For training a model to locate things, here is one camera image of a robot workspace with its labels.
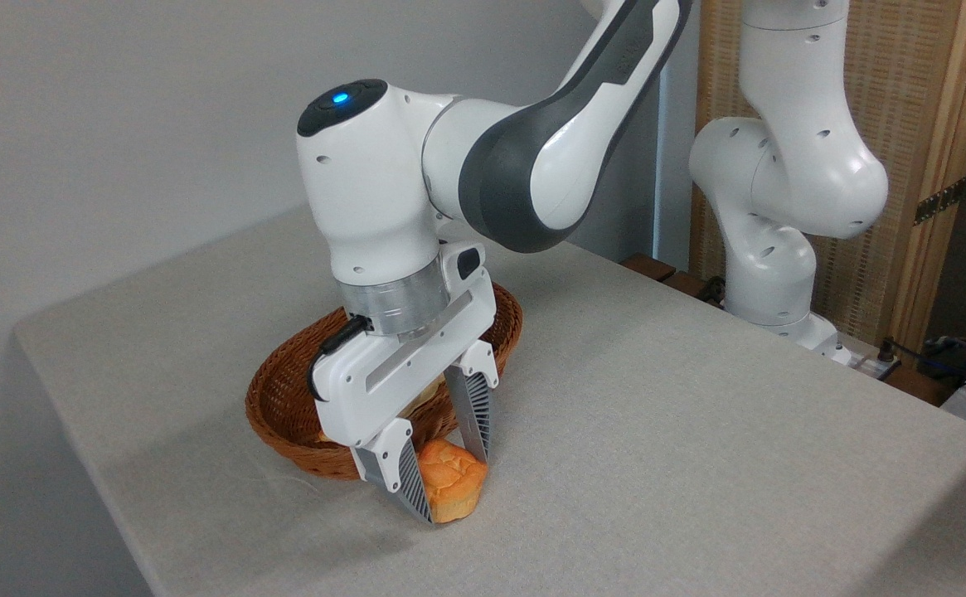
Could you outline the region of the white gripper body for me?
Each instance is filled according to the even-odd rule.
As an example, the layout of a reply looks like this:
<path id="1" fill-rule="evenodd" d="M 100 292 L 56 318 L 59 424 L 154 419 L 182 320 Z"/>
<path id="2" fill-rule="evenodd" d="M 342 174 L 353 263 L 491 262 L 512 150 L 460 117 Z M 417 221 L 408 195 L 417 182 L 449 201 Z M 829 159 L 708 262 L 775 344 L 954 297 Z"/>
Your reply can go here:
<path id="1" fill-rule="evenodd" d="M 440 246 L 442 282 L 452 302 L 417 337 L 358 333 L 313 369 L 324 434 L 354 447 L 373 438 L 449 366 L 498 385 L 497 349 L 480 340 L 497 313 L 479 242 Z"/>

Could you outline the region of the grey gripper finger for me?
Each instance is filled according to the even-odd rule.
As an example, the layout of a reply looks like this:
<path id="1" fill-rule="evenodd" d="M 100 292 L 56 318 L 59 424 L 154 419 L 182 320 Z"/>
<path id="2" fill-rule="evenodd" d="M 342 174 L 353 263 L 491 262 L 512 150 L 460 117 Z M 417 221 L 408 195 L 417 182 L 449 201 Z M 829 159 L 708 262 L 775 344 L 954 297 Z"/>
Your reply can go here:
<path id="1" fill-rule="evenodd" d="M 362 480 L 418 521 L 434 524 L 409 420 L 396 417 L 371 441 L 354 446 L 352 454 Z"/>
<path id="2" fill-rule="evenodd" d="M 464 449 L 485 464 L 493 431 L 493 388 L 499 382 L 493 347 L 476 340 L 456 362 L 446 367 L 444 379 Z"/>

